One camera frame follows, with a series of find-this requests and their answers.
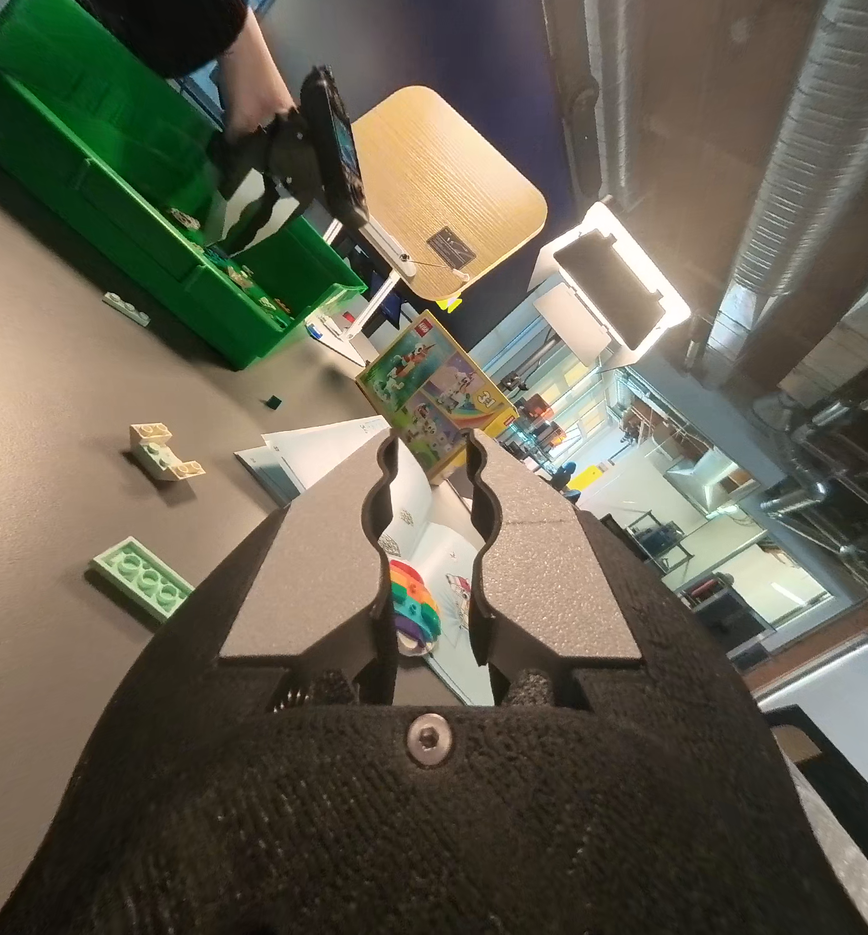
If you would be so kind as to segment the person's left hand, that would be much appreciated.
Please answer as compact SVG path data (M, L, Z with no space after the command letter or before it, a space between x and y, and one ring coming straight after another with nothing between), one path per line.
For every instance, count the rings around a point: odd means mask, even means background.
M218 88L224 136L235 143L287 116L297 104L264 40L253 12L239 35L218 57Z

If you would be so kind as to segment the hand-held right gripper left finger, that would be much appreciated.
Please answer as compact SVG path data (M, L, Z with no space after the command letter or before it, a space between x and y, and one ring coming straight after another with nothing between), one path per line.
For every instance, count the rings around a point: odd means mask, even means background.
M223 663L394 663L389 562L396 439L379 432L278 518Z

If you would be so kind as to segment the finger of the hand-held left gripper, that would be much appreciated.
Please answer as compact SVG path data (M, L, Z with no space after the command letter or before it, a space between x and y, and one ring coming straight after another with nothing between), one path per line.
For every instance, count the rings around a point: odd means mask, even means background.
M267 134L247 134L230 142L225 134L210 139L210 162L218 173L216 204L210 210L214 245L252 245L272 220L277 204L277 184L268 170L270 140ZM252 199L240 197L240 189L252 173L263 190Z
M240 187L231 195L231 257L275 234L311 205L280 187Z

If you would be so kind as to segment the light wood side table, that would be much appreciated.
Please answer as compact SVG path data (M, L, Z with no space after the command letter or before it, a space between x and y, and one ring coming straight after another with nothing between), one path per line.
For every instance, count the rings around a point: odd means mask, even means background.
M432 89L399 89L351 127L369 209L359 233L418 298L463 298L542 232L543 194Z

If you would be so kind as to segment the white lego bracket assembly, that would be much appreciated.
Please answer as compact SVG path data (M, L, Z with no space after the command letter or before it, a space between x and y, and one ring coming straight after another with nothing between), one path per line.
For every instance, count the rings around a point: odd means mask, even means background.
M161 423L128 427L130 452L154 480L161 483L188 482L206 474L196 461L182 461L170 448L172 433Z

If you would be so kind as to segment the lego pieces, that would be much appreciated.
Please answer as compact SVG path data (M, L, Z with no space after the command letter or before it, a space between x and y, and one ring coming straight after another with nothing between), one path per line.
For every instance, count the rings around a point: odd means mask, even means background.
M201 224L192 215L176 207L166 208L164 214L201 258L225 274L235 286L240 288L258 306L262 307L271 318L277 320L279 314L289 319L292 318L291 310L281 300L274 298L264 290L253 278L253 273L247 266L224 256L214 247L206 244Z

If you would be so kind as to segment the green plastic bin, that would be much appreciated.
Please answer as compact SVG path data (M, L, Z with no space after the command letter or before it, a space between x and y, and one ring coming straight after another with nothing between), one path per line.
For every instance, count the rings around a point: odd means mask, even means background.
M237 370L366 285L298 217L236 259L292 312L271 318L167 220L205 234L214 123L76 2L0 11L0 166Z

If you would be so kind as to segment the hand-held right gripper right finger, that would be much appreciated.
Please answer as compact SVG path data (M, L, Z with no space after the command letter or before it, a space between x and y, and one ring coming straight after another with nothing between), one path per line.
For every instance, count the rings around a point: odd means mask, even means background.
M468 633L492 667L637 667L642 654L578 510L482 430L466 434L474 561Z

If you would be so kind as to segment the silver ventilation duct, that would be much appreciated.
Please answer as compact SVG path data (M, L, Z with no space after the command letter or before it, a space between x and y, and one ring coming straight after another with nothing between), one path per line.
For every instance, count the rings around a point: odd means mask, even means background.
M868 178L868 1L824 2L778 125L717 309L692 326L683 368L708 347L736 360L794 294Z

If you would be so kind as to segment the narrow light green lego plate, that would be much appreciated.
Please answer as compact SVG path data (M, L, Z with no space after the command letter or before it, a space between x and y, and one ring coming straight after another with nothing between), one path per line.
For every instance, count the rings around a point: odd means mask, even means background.
M124 315L128 320L135 321L139 326L145 328L149 325L150 319L146 313L136 309L134 305L124 301L117 294L107 292L103 295L104 304Z

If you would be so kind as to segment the rainbow lego piece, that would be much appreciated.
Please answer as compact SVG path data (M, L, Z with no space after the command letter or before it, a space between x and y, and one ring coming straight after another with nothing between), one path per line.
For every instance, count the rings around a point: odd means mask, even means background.
M440 640L440 608L414 567L389 557L389 569L398 649L405 656L426 656Z

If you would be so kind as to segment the lego set box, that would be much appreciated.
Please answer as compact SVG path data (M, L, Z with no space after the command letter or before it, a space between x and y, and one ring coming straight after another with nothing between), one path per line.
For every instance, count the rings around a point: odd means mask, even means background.
M400 332L356 383L432 485L464 464L468 433L497 438L519 416L429 311Z

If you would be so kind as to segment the studio light panel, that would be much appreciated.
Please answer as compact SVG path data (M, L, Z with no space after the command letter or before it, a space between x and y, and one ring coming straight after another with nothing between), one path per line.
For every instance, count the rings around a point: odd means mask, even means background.
M606 196L542 247L528 285L541 318L586 365L611 352L611 369L635 365L693 313Z

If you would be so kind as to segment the open lego instruction booklet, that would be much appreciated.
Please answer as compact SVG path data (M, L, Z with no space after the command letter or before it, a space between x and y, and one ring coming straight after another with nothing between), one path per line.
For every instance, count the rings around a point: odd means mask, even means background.
M236 452L279 505L285 505L338 467L370 438L387 435L381 416L263 436L255 449ZM432 487L403 442L390 486L393 519L379 544L389 557L414 567L440 608L442 632L437 648L419 658L460 702L494 703L487 667L474 658L468 630L474 560L483 541L474 531L469 509L449 485Z

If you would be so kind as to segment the wide light green lego plate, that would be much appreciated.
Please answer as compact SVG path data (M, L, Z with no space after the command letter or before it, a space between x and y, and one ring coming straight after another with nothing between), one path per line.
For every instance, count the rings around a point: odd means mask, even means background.
M89 569L159 625L194 592L192 584L131 536L92 558Z

